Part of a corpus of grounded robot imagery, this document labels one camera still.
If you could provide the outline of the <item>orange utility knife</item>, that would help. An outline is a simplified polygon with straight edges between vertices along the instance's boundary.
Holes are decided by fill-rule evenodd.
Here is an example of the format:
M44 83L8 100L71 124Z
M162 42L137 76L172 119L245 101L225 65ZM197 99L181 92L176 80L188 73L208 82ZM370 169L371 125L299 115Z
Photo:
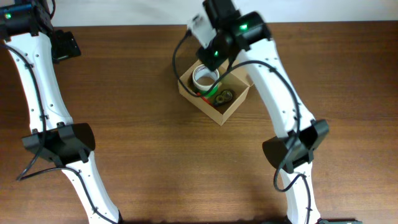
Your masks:
M208 105L213 106L212 103L206 97L202 96L200 92L197 92L196 94L197 94L197 97L201 98Z

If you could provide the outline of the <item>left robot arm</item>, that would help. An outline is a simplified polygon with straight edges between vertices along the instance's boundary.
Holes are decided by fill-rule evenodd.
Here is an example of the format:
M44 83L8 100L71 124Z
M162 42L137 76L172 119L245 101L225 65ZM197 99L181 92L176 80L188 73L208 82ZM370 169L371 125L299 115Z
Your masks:
M16 179L60 170L90 223L122 223L96 166L93 131L88 123L74 123L58 87L54 64L81 52L71 32L54 29L54 12L47 1L14 1L1 7L1 47L13 58L29 109L30 135L22 142L34 154Z

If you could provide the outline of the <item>green tape roll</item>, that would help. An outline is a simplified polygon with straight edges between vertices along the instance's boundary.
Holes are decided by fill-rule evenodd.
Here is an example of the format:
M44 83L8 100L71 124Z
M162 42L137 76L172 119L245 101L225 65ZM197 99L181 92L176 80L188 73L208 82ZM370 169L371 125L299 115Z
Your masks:
M199 93L200 95L204 95L205 98L212 97L219 89L221 83L217 83L216 86L213 88L212 85L207 85L206 90L201 90L198 85L195 87L195 93Z

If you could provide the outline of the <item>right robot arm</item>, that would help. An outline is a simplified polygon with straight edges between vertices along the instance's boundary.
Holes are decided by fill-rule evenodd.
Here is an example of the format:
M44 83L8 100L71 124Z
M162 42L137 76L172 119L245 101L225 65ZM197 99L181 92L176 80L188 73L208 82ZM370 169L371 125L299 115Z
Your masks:
M295 91L277 53L270 29L258 12L241 14L232 1L203 2L206 19L192 27L201 43L198 58L209 70L225 60L226 70L246 70L264 102L275 137L262 144L264 154L275 168L274 184L287 198L287 222L319 223L320 212L312 187L314 151L328 134L328 124L309 112Z

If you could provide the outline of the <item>brown cardboard box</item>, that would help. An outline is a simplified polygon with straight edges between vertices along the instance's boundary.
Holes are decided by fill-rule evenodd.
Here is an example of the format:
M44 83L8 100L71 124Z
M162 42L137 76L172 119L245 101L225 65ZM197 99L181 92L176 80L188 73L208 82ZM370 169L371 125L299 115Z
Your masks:
M208 115L213 121L219 125L223 125L226 120L236 111L236 109L246 99L249 88L253 86L253 81L243 68L238 68L229 73L222 81L218 91L207 98L213 105L215 97L225 89L231 89L235 92L234 99L222 106L215 107L208 105L195 93L195 86L192 82L192 73L194 69L201 65L201 61L196 61L181 77L178 82L178 90L182 96L195 105L198 109ZM219 68L220 76L226 71L228 62L224 62Z

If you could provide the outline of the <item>white masking tape roll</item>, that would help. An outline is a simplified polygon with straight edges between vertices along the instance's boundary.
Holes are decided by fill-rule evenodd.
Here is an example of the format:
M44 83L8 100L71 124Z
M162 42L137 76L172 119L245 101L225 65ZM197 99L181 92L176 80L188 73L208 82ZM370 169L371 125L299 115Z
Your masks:
M220 77L216 69L211 71L204 64L197 66L192 73L192 82L194 86L201 91L208 91Z

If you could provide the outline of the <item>yellow correction tape dispenser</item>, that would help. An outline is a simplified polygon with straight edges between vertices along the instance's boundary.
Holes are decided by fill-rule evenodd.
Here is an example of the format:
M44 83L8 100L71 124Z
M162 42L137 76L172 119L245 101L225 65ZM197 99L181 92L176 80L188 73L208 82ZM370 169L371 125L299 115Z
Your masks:
M225 105L225 104L231 102L234 99L234 96L235 96L235 92L233 90L225 89L215 97L215 99L213 101L213 105L215 107Z

